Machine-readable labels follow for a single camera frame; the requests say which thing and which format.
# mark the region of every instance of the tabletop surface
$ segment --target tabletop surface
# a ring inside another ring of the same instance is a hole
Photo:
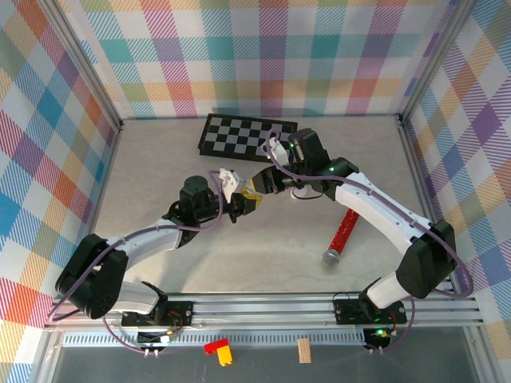
[[[342,156],[399,203],[421,214],[394,118],[307,117],[331,158]],[[131,120],[125,125],[96,226],[102,237],[126,235],[156,222],[178,200],[189,176],[234,169],[252,177],[269,164],[199,156],[205,119]],[[340,263],[326,268],[328,248],[347,209],[327,197],[295,200],[289,192],[266,195],[257,211],[228,217],[188,245],[146,259],[125,276],[166,292],[356,291],[394,271],[401,255],[359,219]]]

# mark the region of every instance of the black and white checkerboard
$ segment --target black and white checkerboard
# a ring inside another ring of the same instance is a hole
[[[209,114],[199,142],[200,155],[271,162],[261,148],[271,129],[281,132],[280,142],[289,154],[287,138],[298,130],[298,123]]]

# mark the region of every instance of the red block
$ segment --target red block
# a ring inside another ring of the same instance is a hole
[[[229,345],[227,338],[220,339],[219,341],[204,345],[204,352],[207,355],[210,355],[212,353],[215,353],[220,347],[225,347],[226,345]]]

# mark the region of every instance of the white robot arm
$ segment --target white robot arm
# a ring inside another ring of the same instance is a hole
[[[288,174],[275,165],[265,168],[251,179],[252,188],[261,194],[276,194],[288,188],[310,185],[331,200],[358,212],[403,255],[394,273],[374,281],[359,295],[361,310],[368,318],[378,317],[381,310],[408,296],[425,298],[454,270],[455,260],[415,226],[428,227],[454,249],[454,231],[447,222],[441,220],[432,224],[377,189],[348,160],[331,160],[311,129],[291,134],[289,141],[295,158],[292,164],[287,162],[287,154],[279,141],[269,140],[272,155],[283,165],[281,169],[289,169]],[[291,177],[292,174],[301,177],[297,179]],[[342,177],[345,182],[331,180],[332,176]],[[261,197],[250,195],[240,176],[221,169],[220,178],[223,181],[220,195],[209,189],[203,177],[188,178],[180,191],[180,199],[172,204],[168,213],[128,241],[87,235],[57,280],[57,292],[66,294],[72,290],[97,255],[106,251],[109,245],[119,243],[104,257],[101,265],[87,275],[69,300],[91,318],[100,318],[108,312],[128,311],[146,315],[157,322],[158,308],[164,307],[166,296],[148,283],[123,282],[125,271],[142,259],[160,251],[175,250],[191,241],[202,223],[218,217],[220,199],[223,201],[223,213],[228,213],[233,223],[240,215],[249,214],[257,208]],[[386,203],[375,198],[376,195],[384,196]]]

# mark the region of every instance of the plaid wallpaper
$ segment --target plaid wallpaper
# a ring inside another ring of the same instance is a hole
[[[36,0],[0,2],[0,382],[26,381],[109,160],[107,121]]]
[[[436,48],[438,42],[440,41],[441,35],[443,34],[444,30],[446,29],[447,25],[449,24],[450,17],[453,15],[454,10],[460,3],[460,0],[450,0],[449,5],[447,6],[446,10],[444,11],[444,14],[442,15],[442,18],[440,19],[440,22],[437,24],[437,28],[434,31],[433,36],[431,37],[430,43],[428,44],[427,48],[424,50],[424,53],[422,54],[421,60],[417,65],[417,68],[414,71],[414,75],[408,84],[408,87],[406,88],[405,95],[401,99],[401,102],[399,103],[397,113],[402,113],[404,108],[406,107],[406,104],[408,104],[408,101],[410,100],[410,96],[414,92],[417,82],[419,78],[421,78],[422,74],[424,73],[424,69],[426,68],[427,63],[430,61],[431,55],[434,52],[434,49]]]
[[[453,1],[60,3],[119,111],[151,118],[395,113]]]
[[[511,381],[511,2],[479,0],[412,117],[439,216],[453,224]]]

